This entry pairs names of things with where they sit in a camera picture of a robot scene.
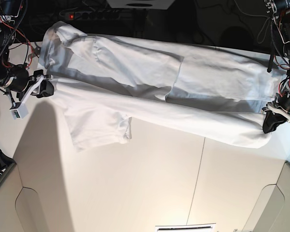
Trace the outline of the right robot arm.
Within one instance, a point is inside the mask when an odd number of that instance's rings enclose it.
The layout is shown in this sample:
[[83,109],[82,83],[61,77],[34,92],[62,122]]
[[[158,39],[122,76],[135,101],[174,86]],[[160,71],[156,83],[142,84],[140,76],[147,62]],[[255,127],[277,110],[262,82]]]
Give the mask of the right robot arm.
[[[20,102],[24,102],[27,95],[46,98],[54,94],[49,75],[45,75],[42,70],[36,70],[33,75],[28,72],[36,53],[19,28],[27,9],[26,0],[0,0],[0,91],[10,98],[13,106],[17,103],[12,93],[16,93]],[[27,47],[25,61],[12,64],[9,61],[9,53],[14,48],[12,45],[18,35],[24,39],[23,44]]]

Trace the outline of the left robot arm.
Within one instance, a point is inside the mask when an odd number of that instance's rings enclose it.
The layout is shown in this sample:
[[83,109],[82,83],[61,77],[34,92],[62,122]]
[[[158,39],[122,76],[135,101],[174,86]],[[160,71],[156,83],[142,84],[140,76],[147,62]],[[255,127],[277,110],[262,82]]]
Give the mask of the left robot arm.
[[264,3],[269,9],[268,13],[272,15],[272,51],[267,71],[272,71],[276,55],[283,60],[287,70],[287,77],[278,84],[275,99],[262,109],[265,113],[262,130],[268,134],[274,132],[278,126],[290,123],[290,0],[266,0]]

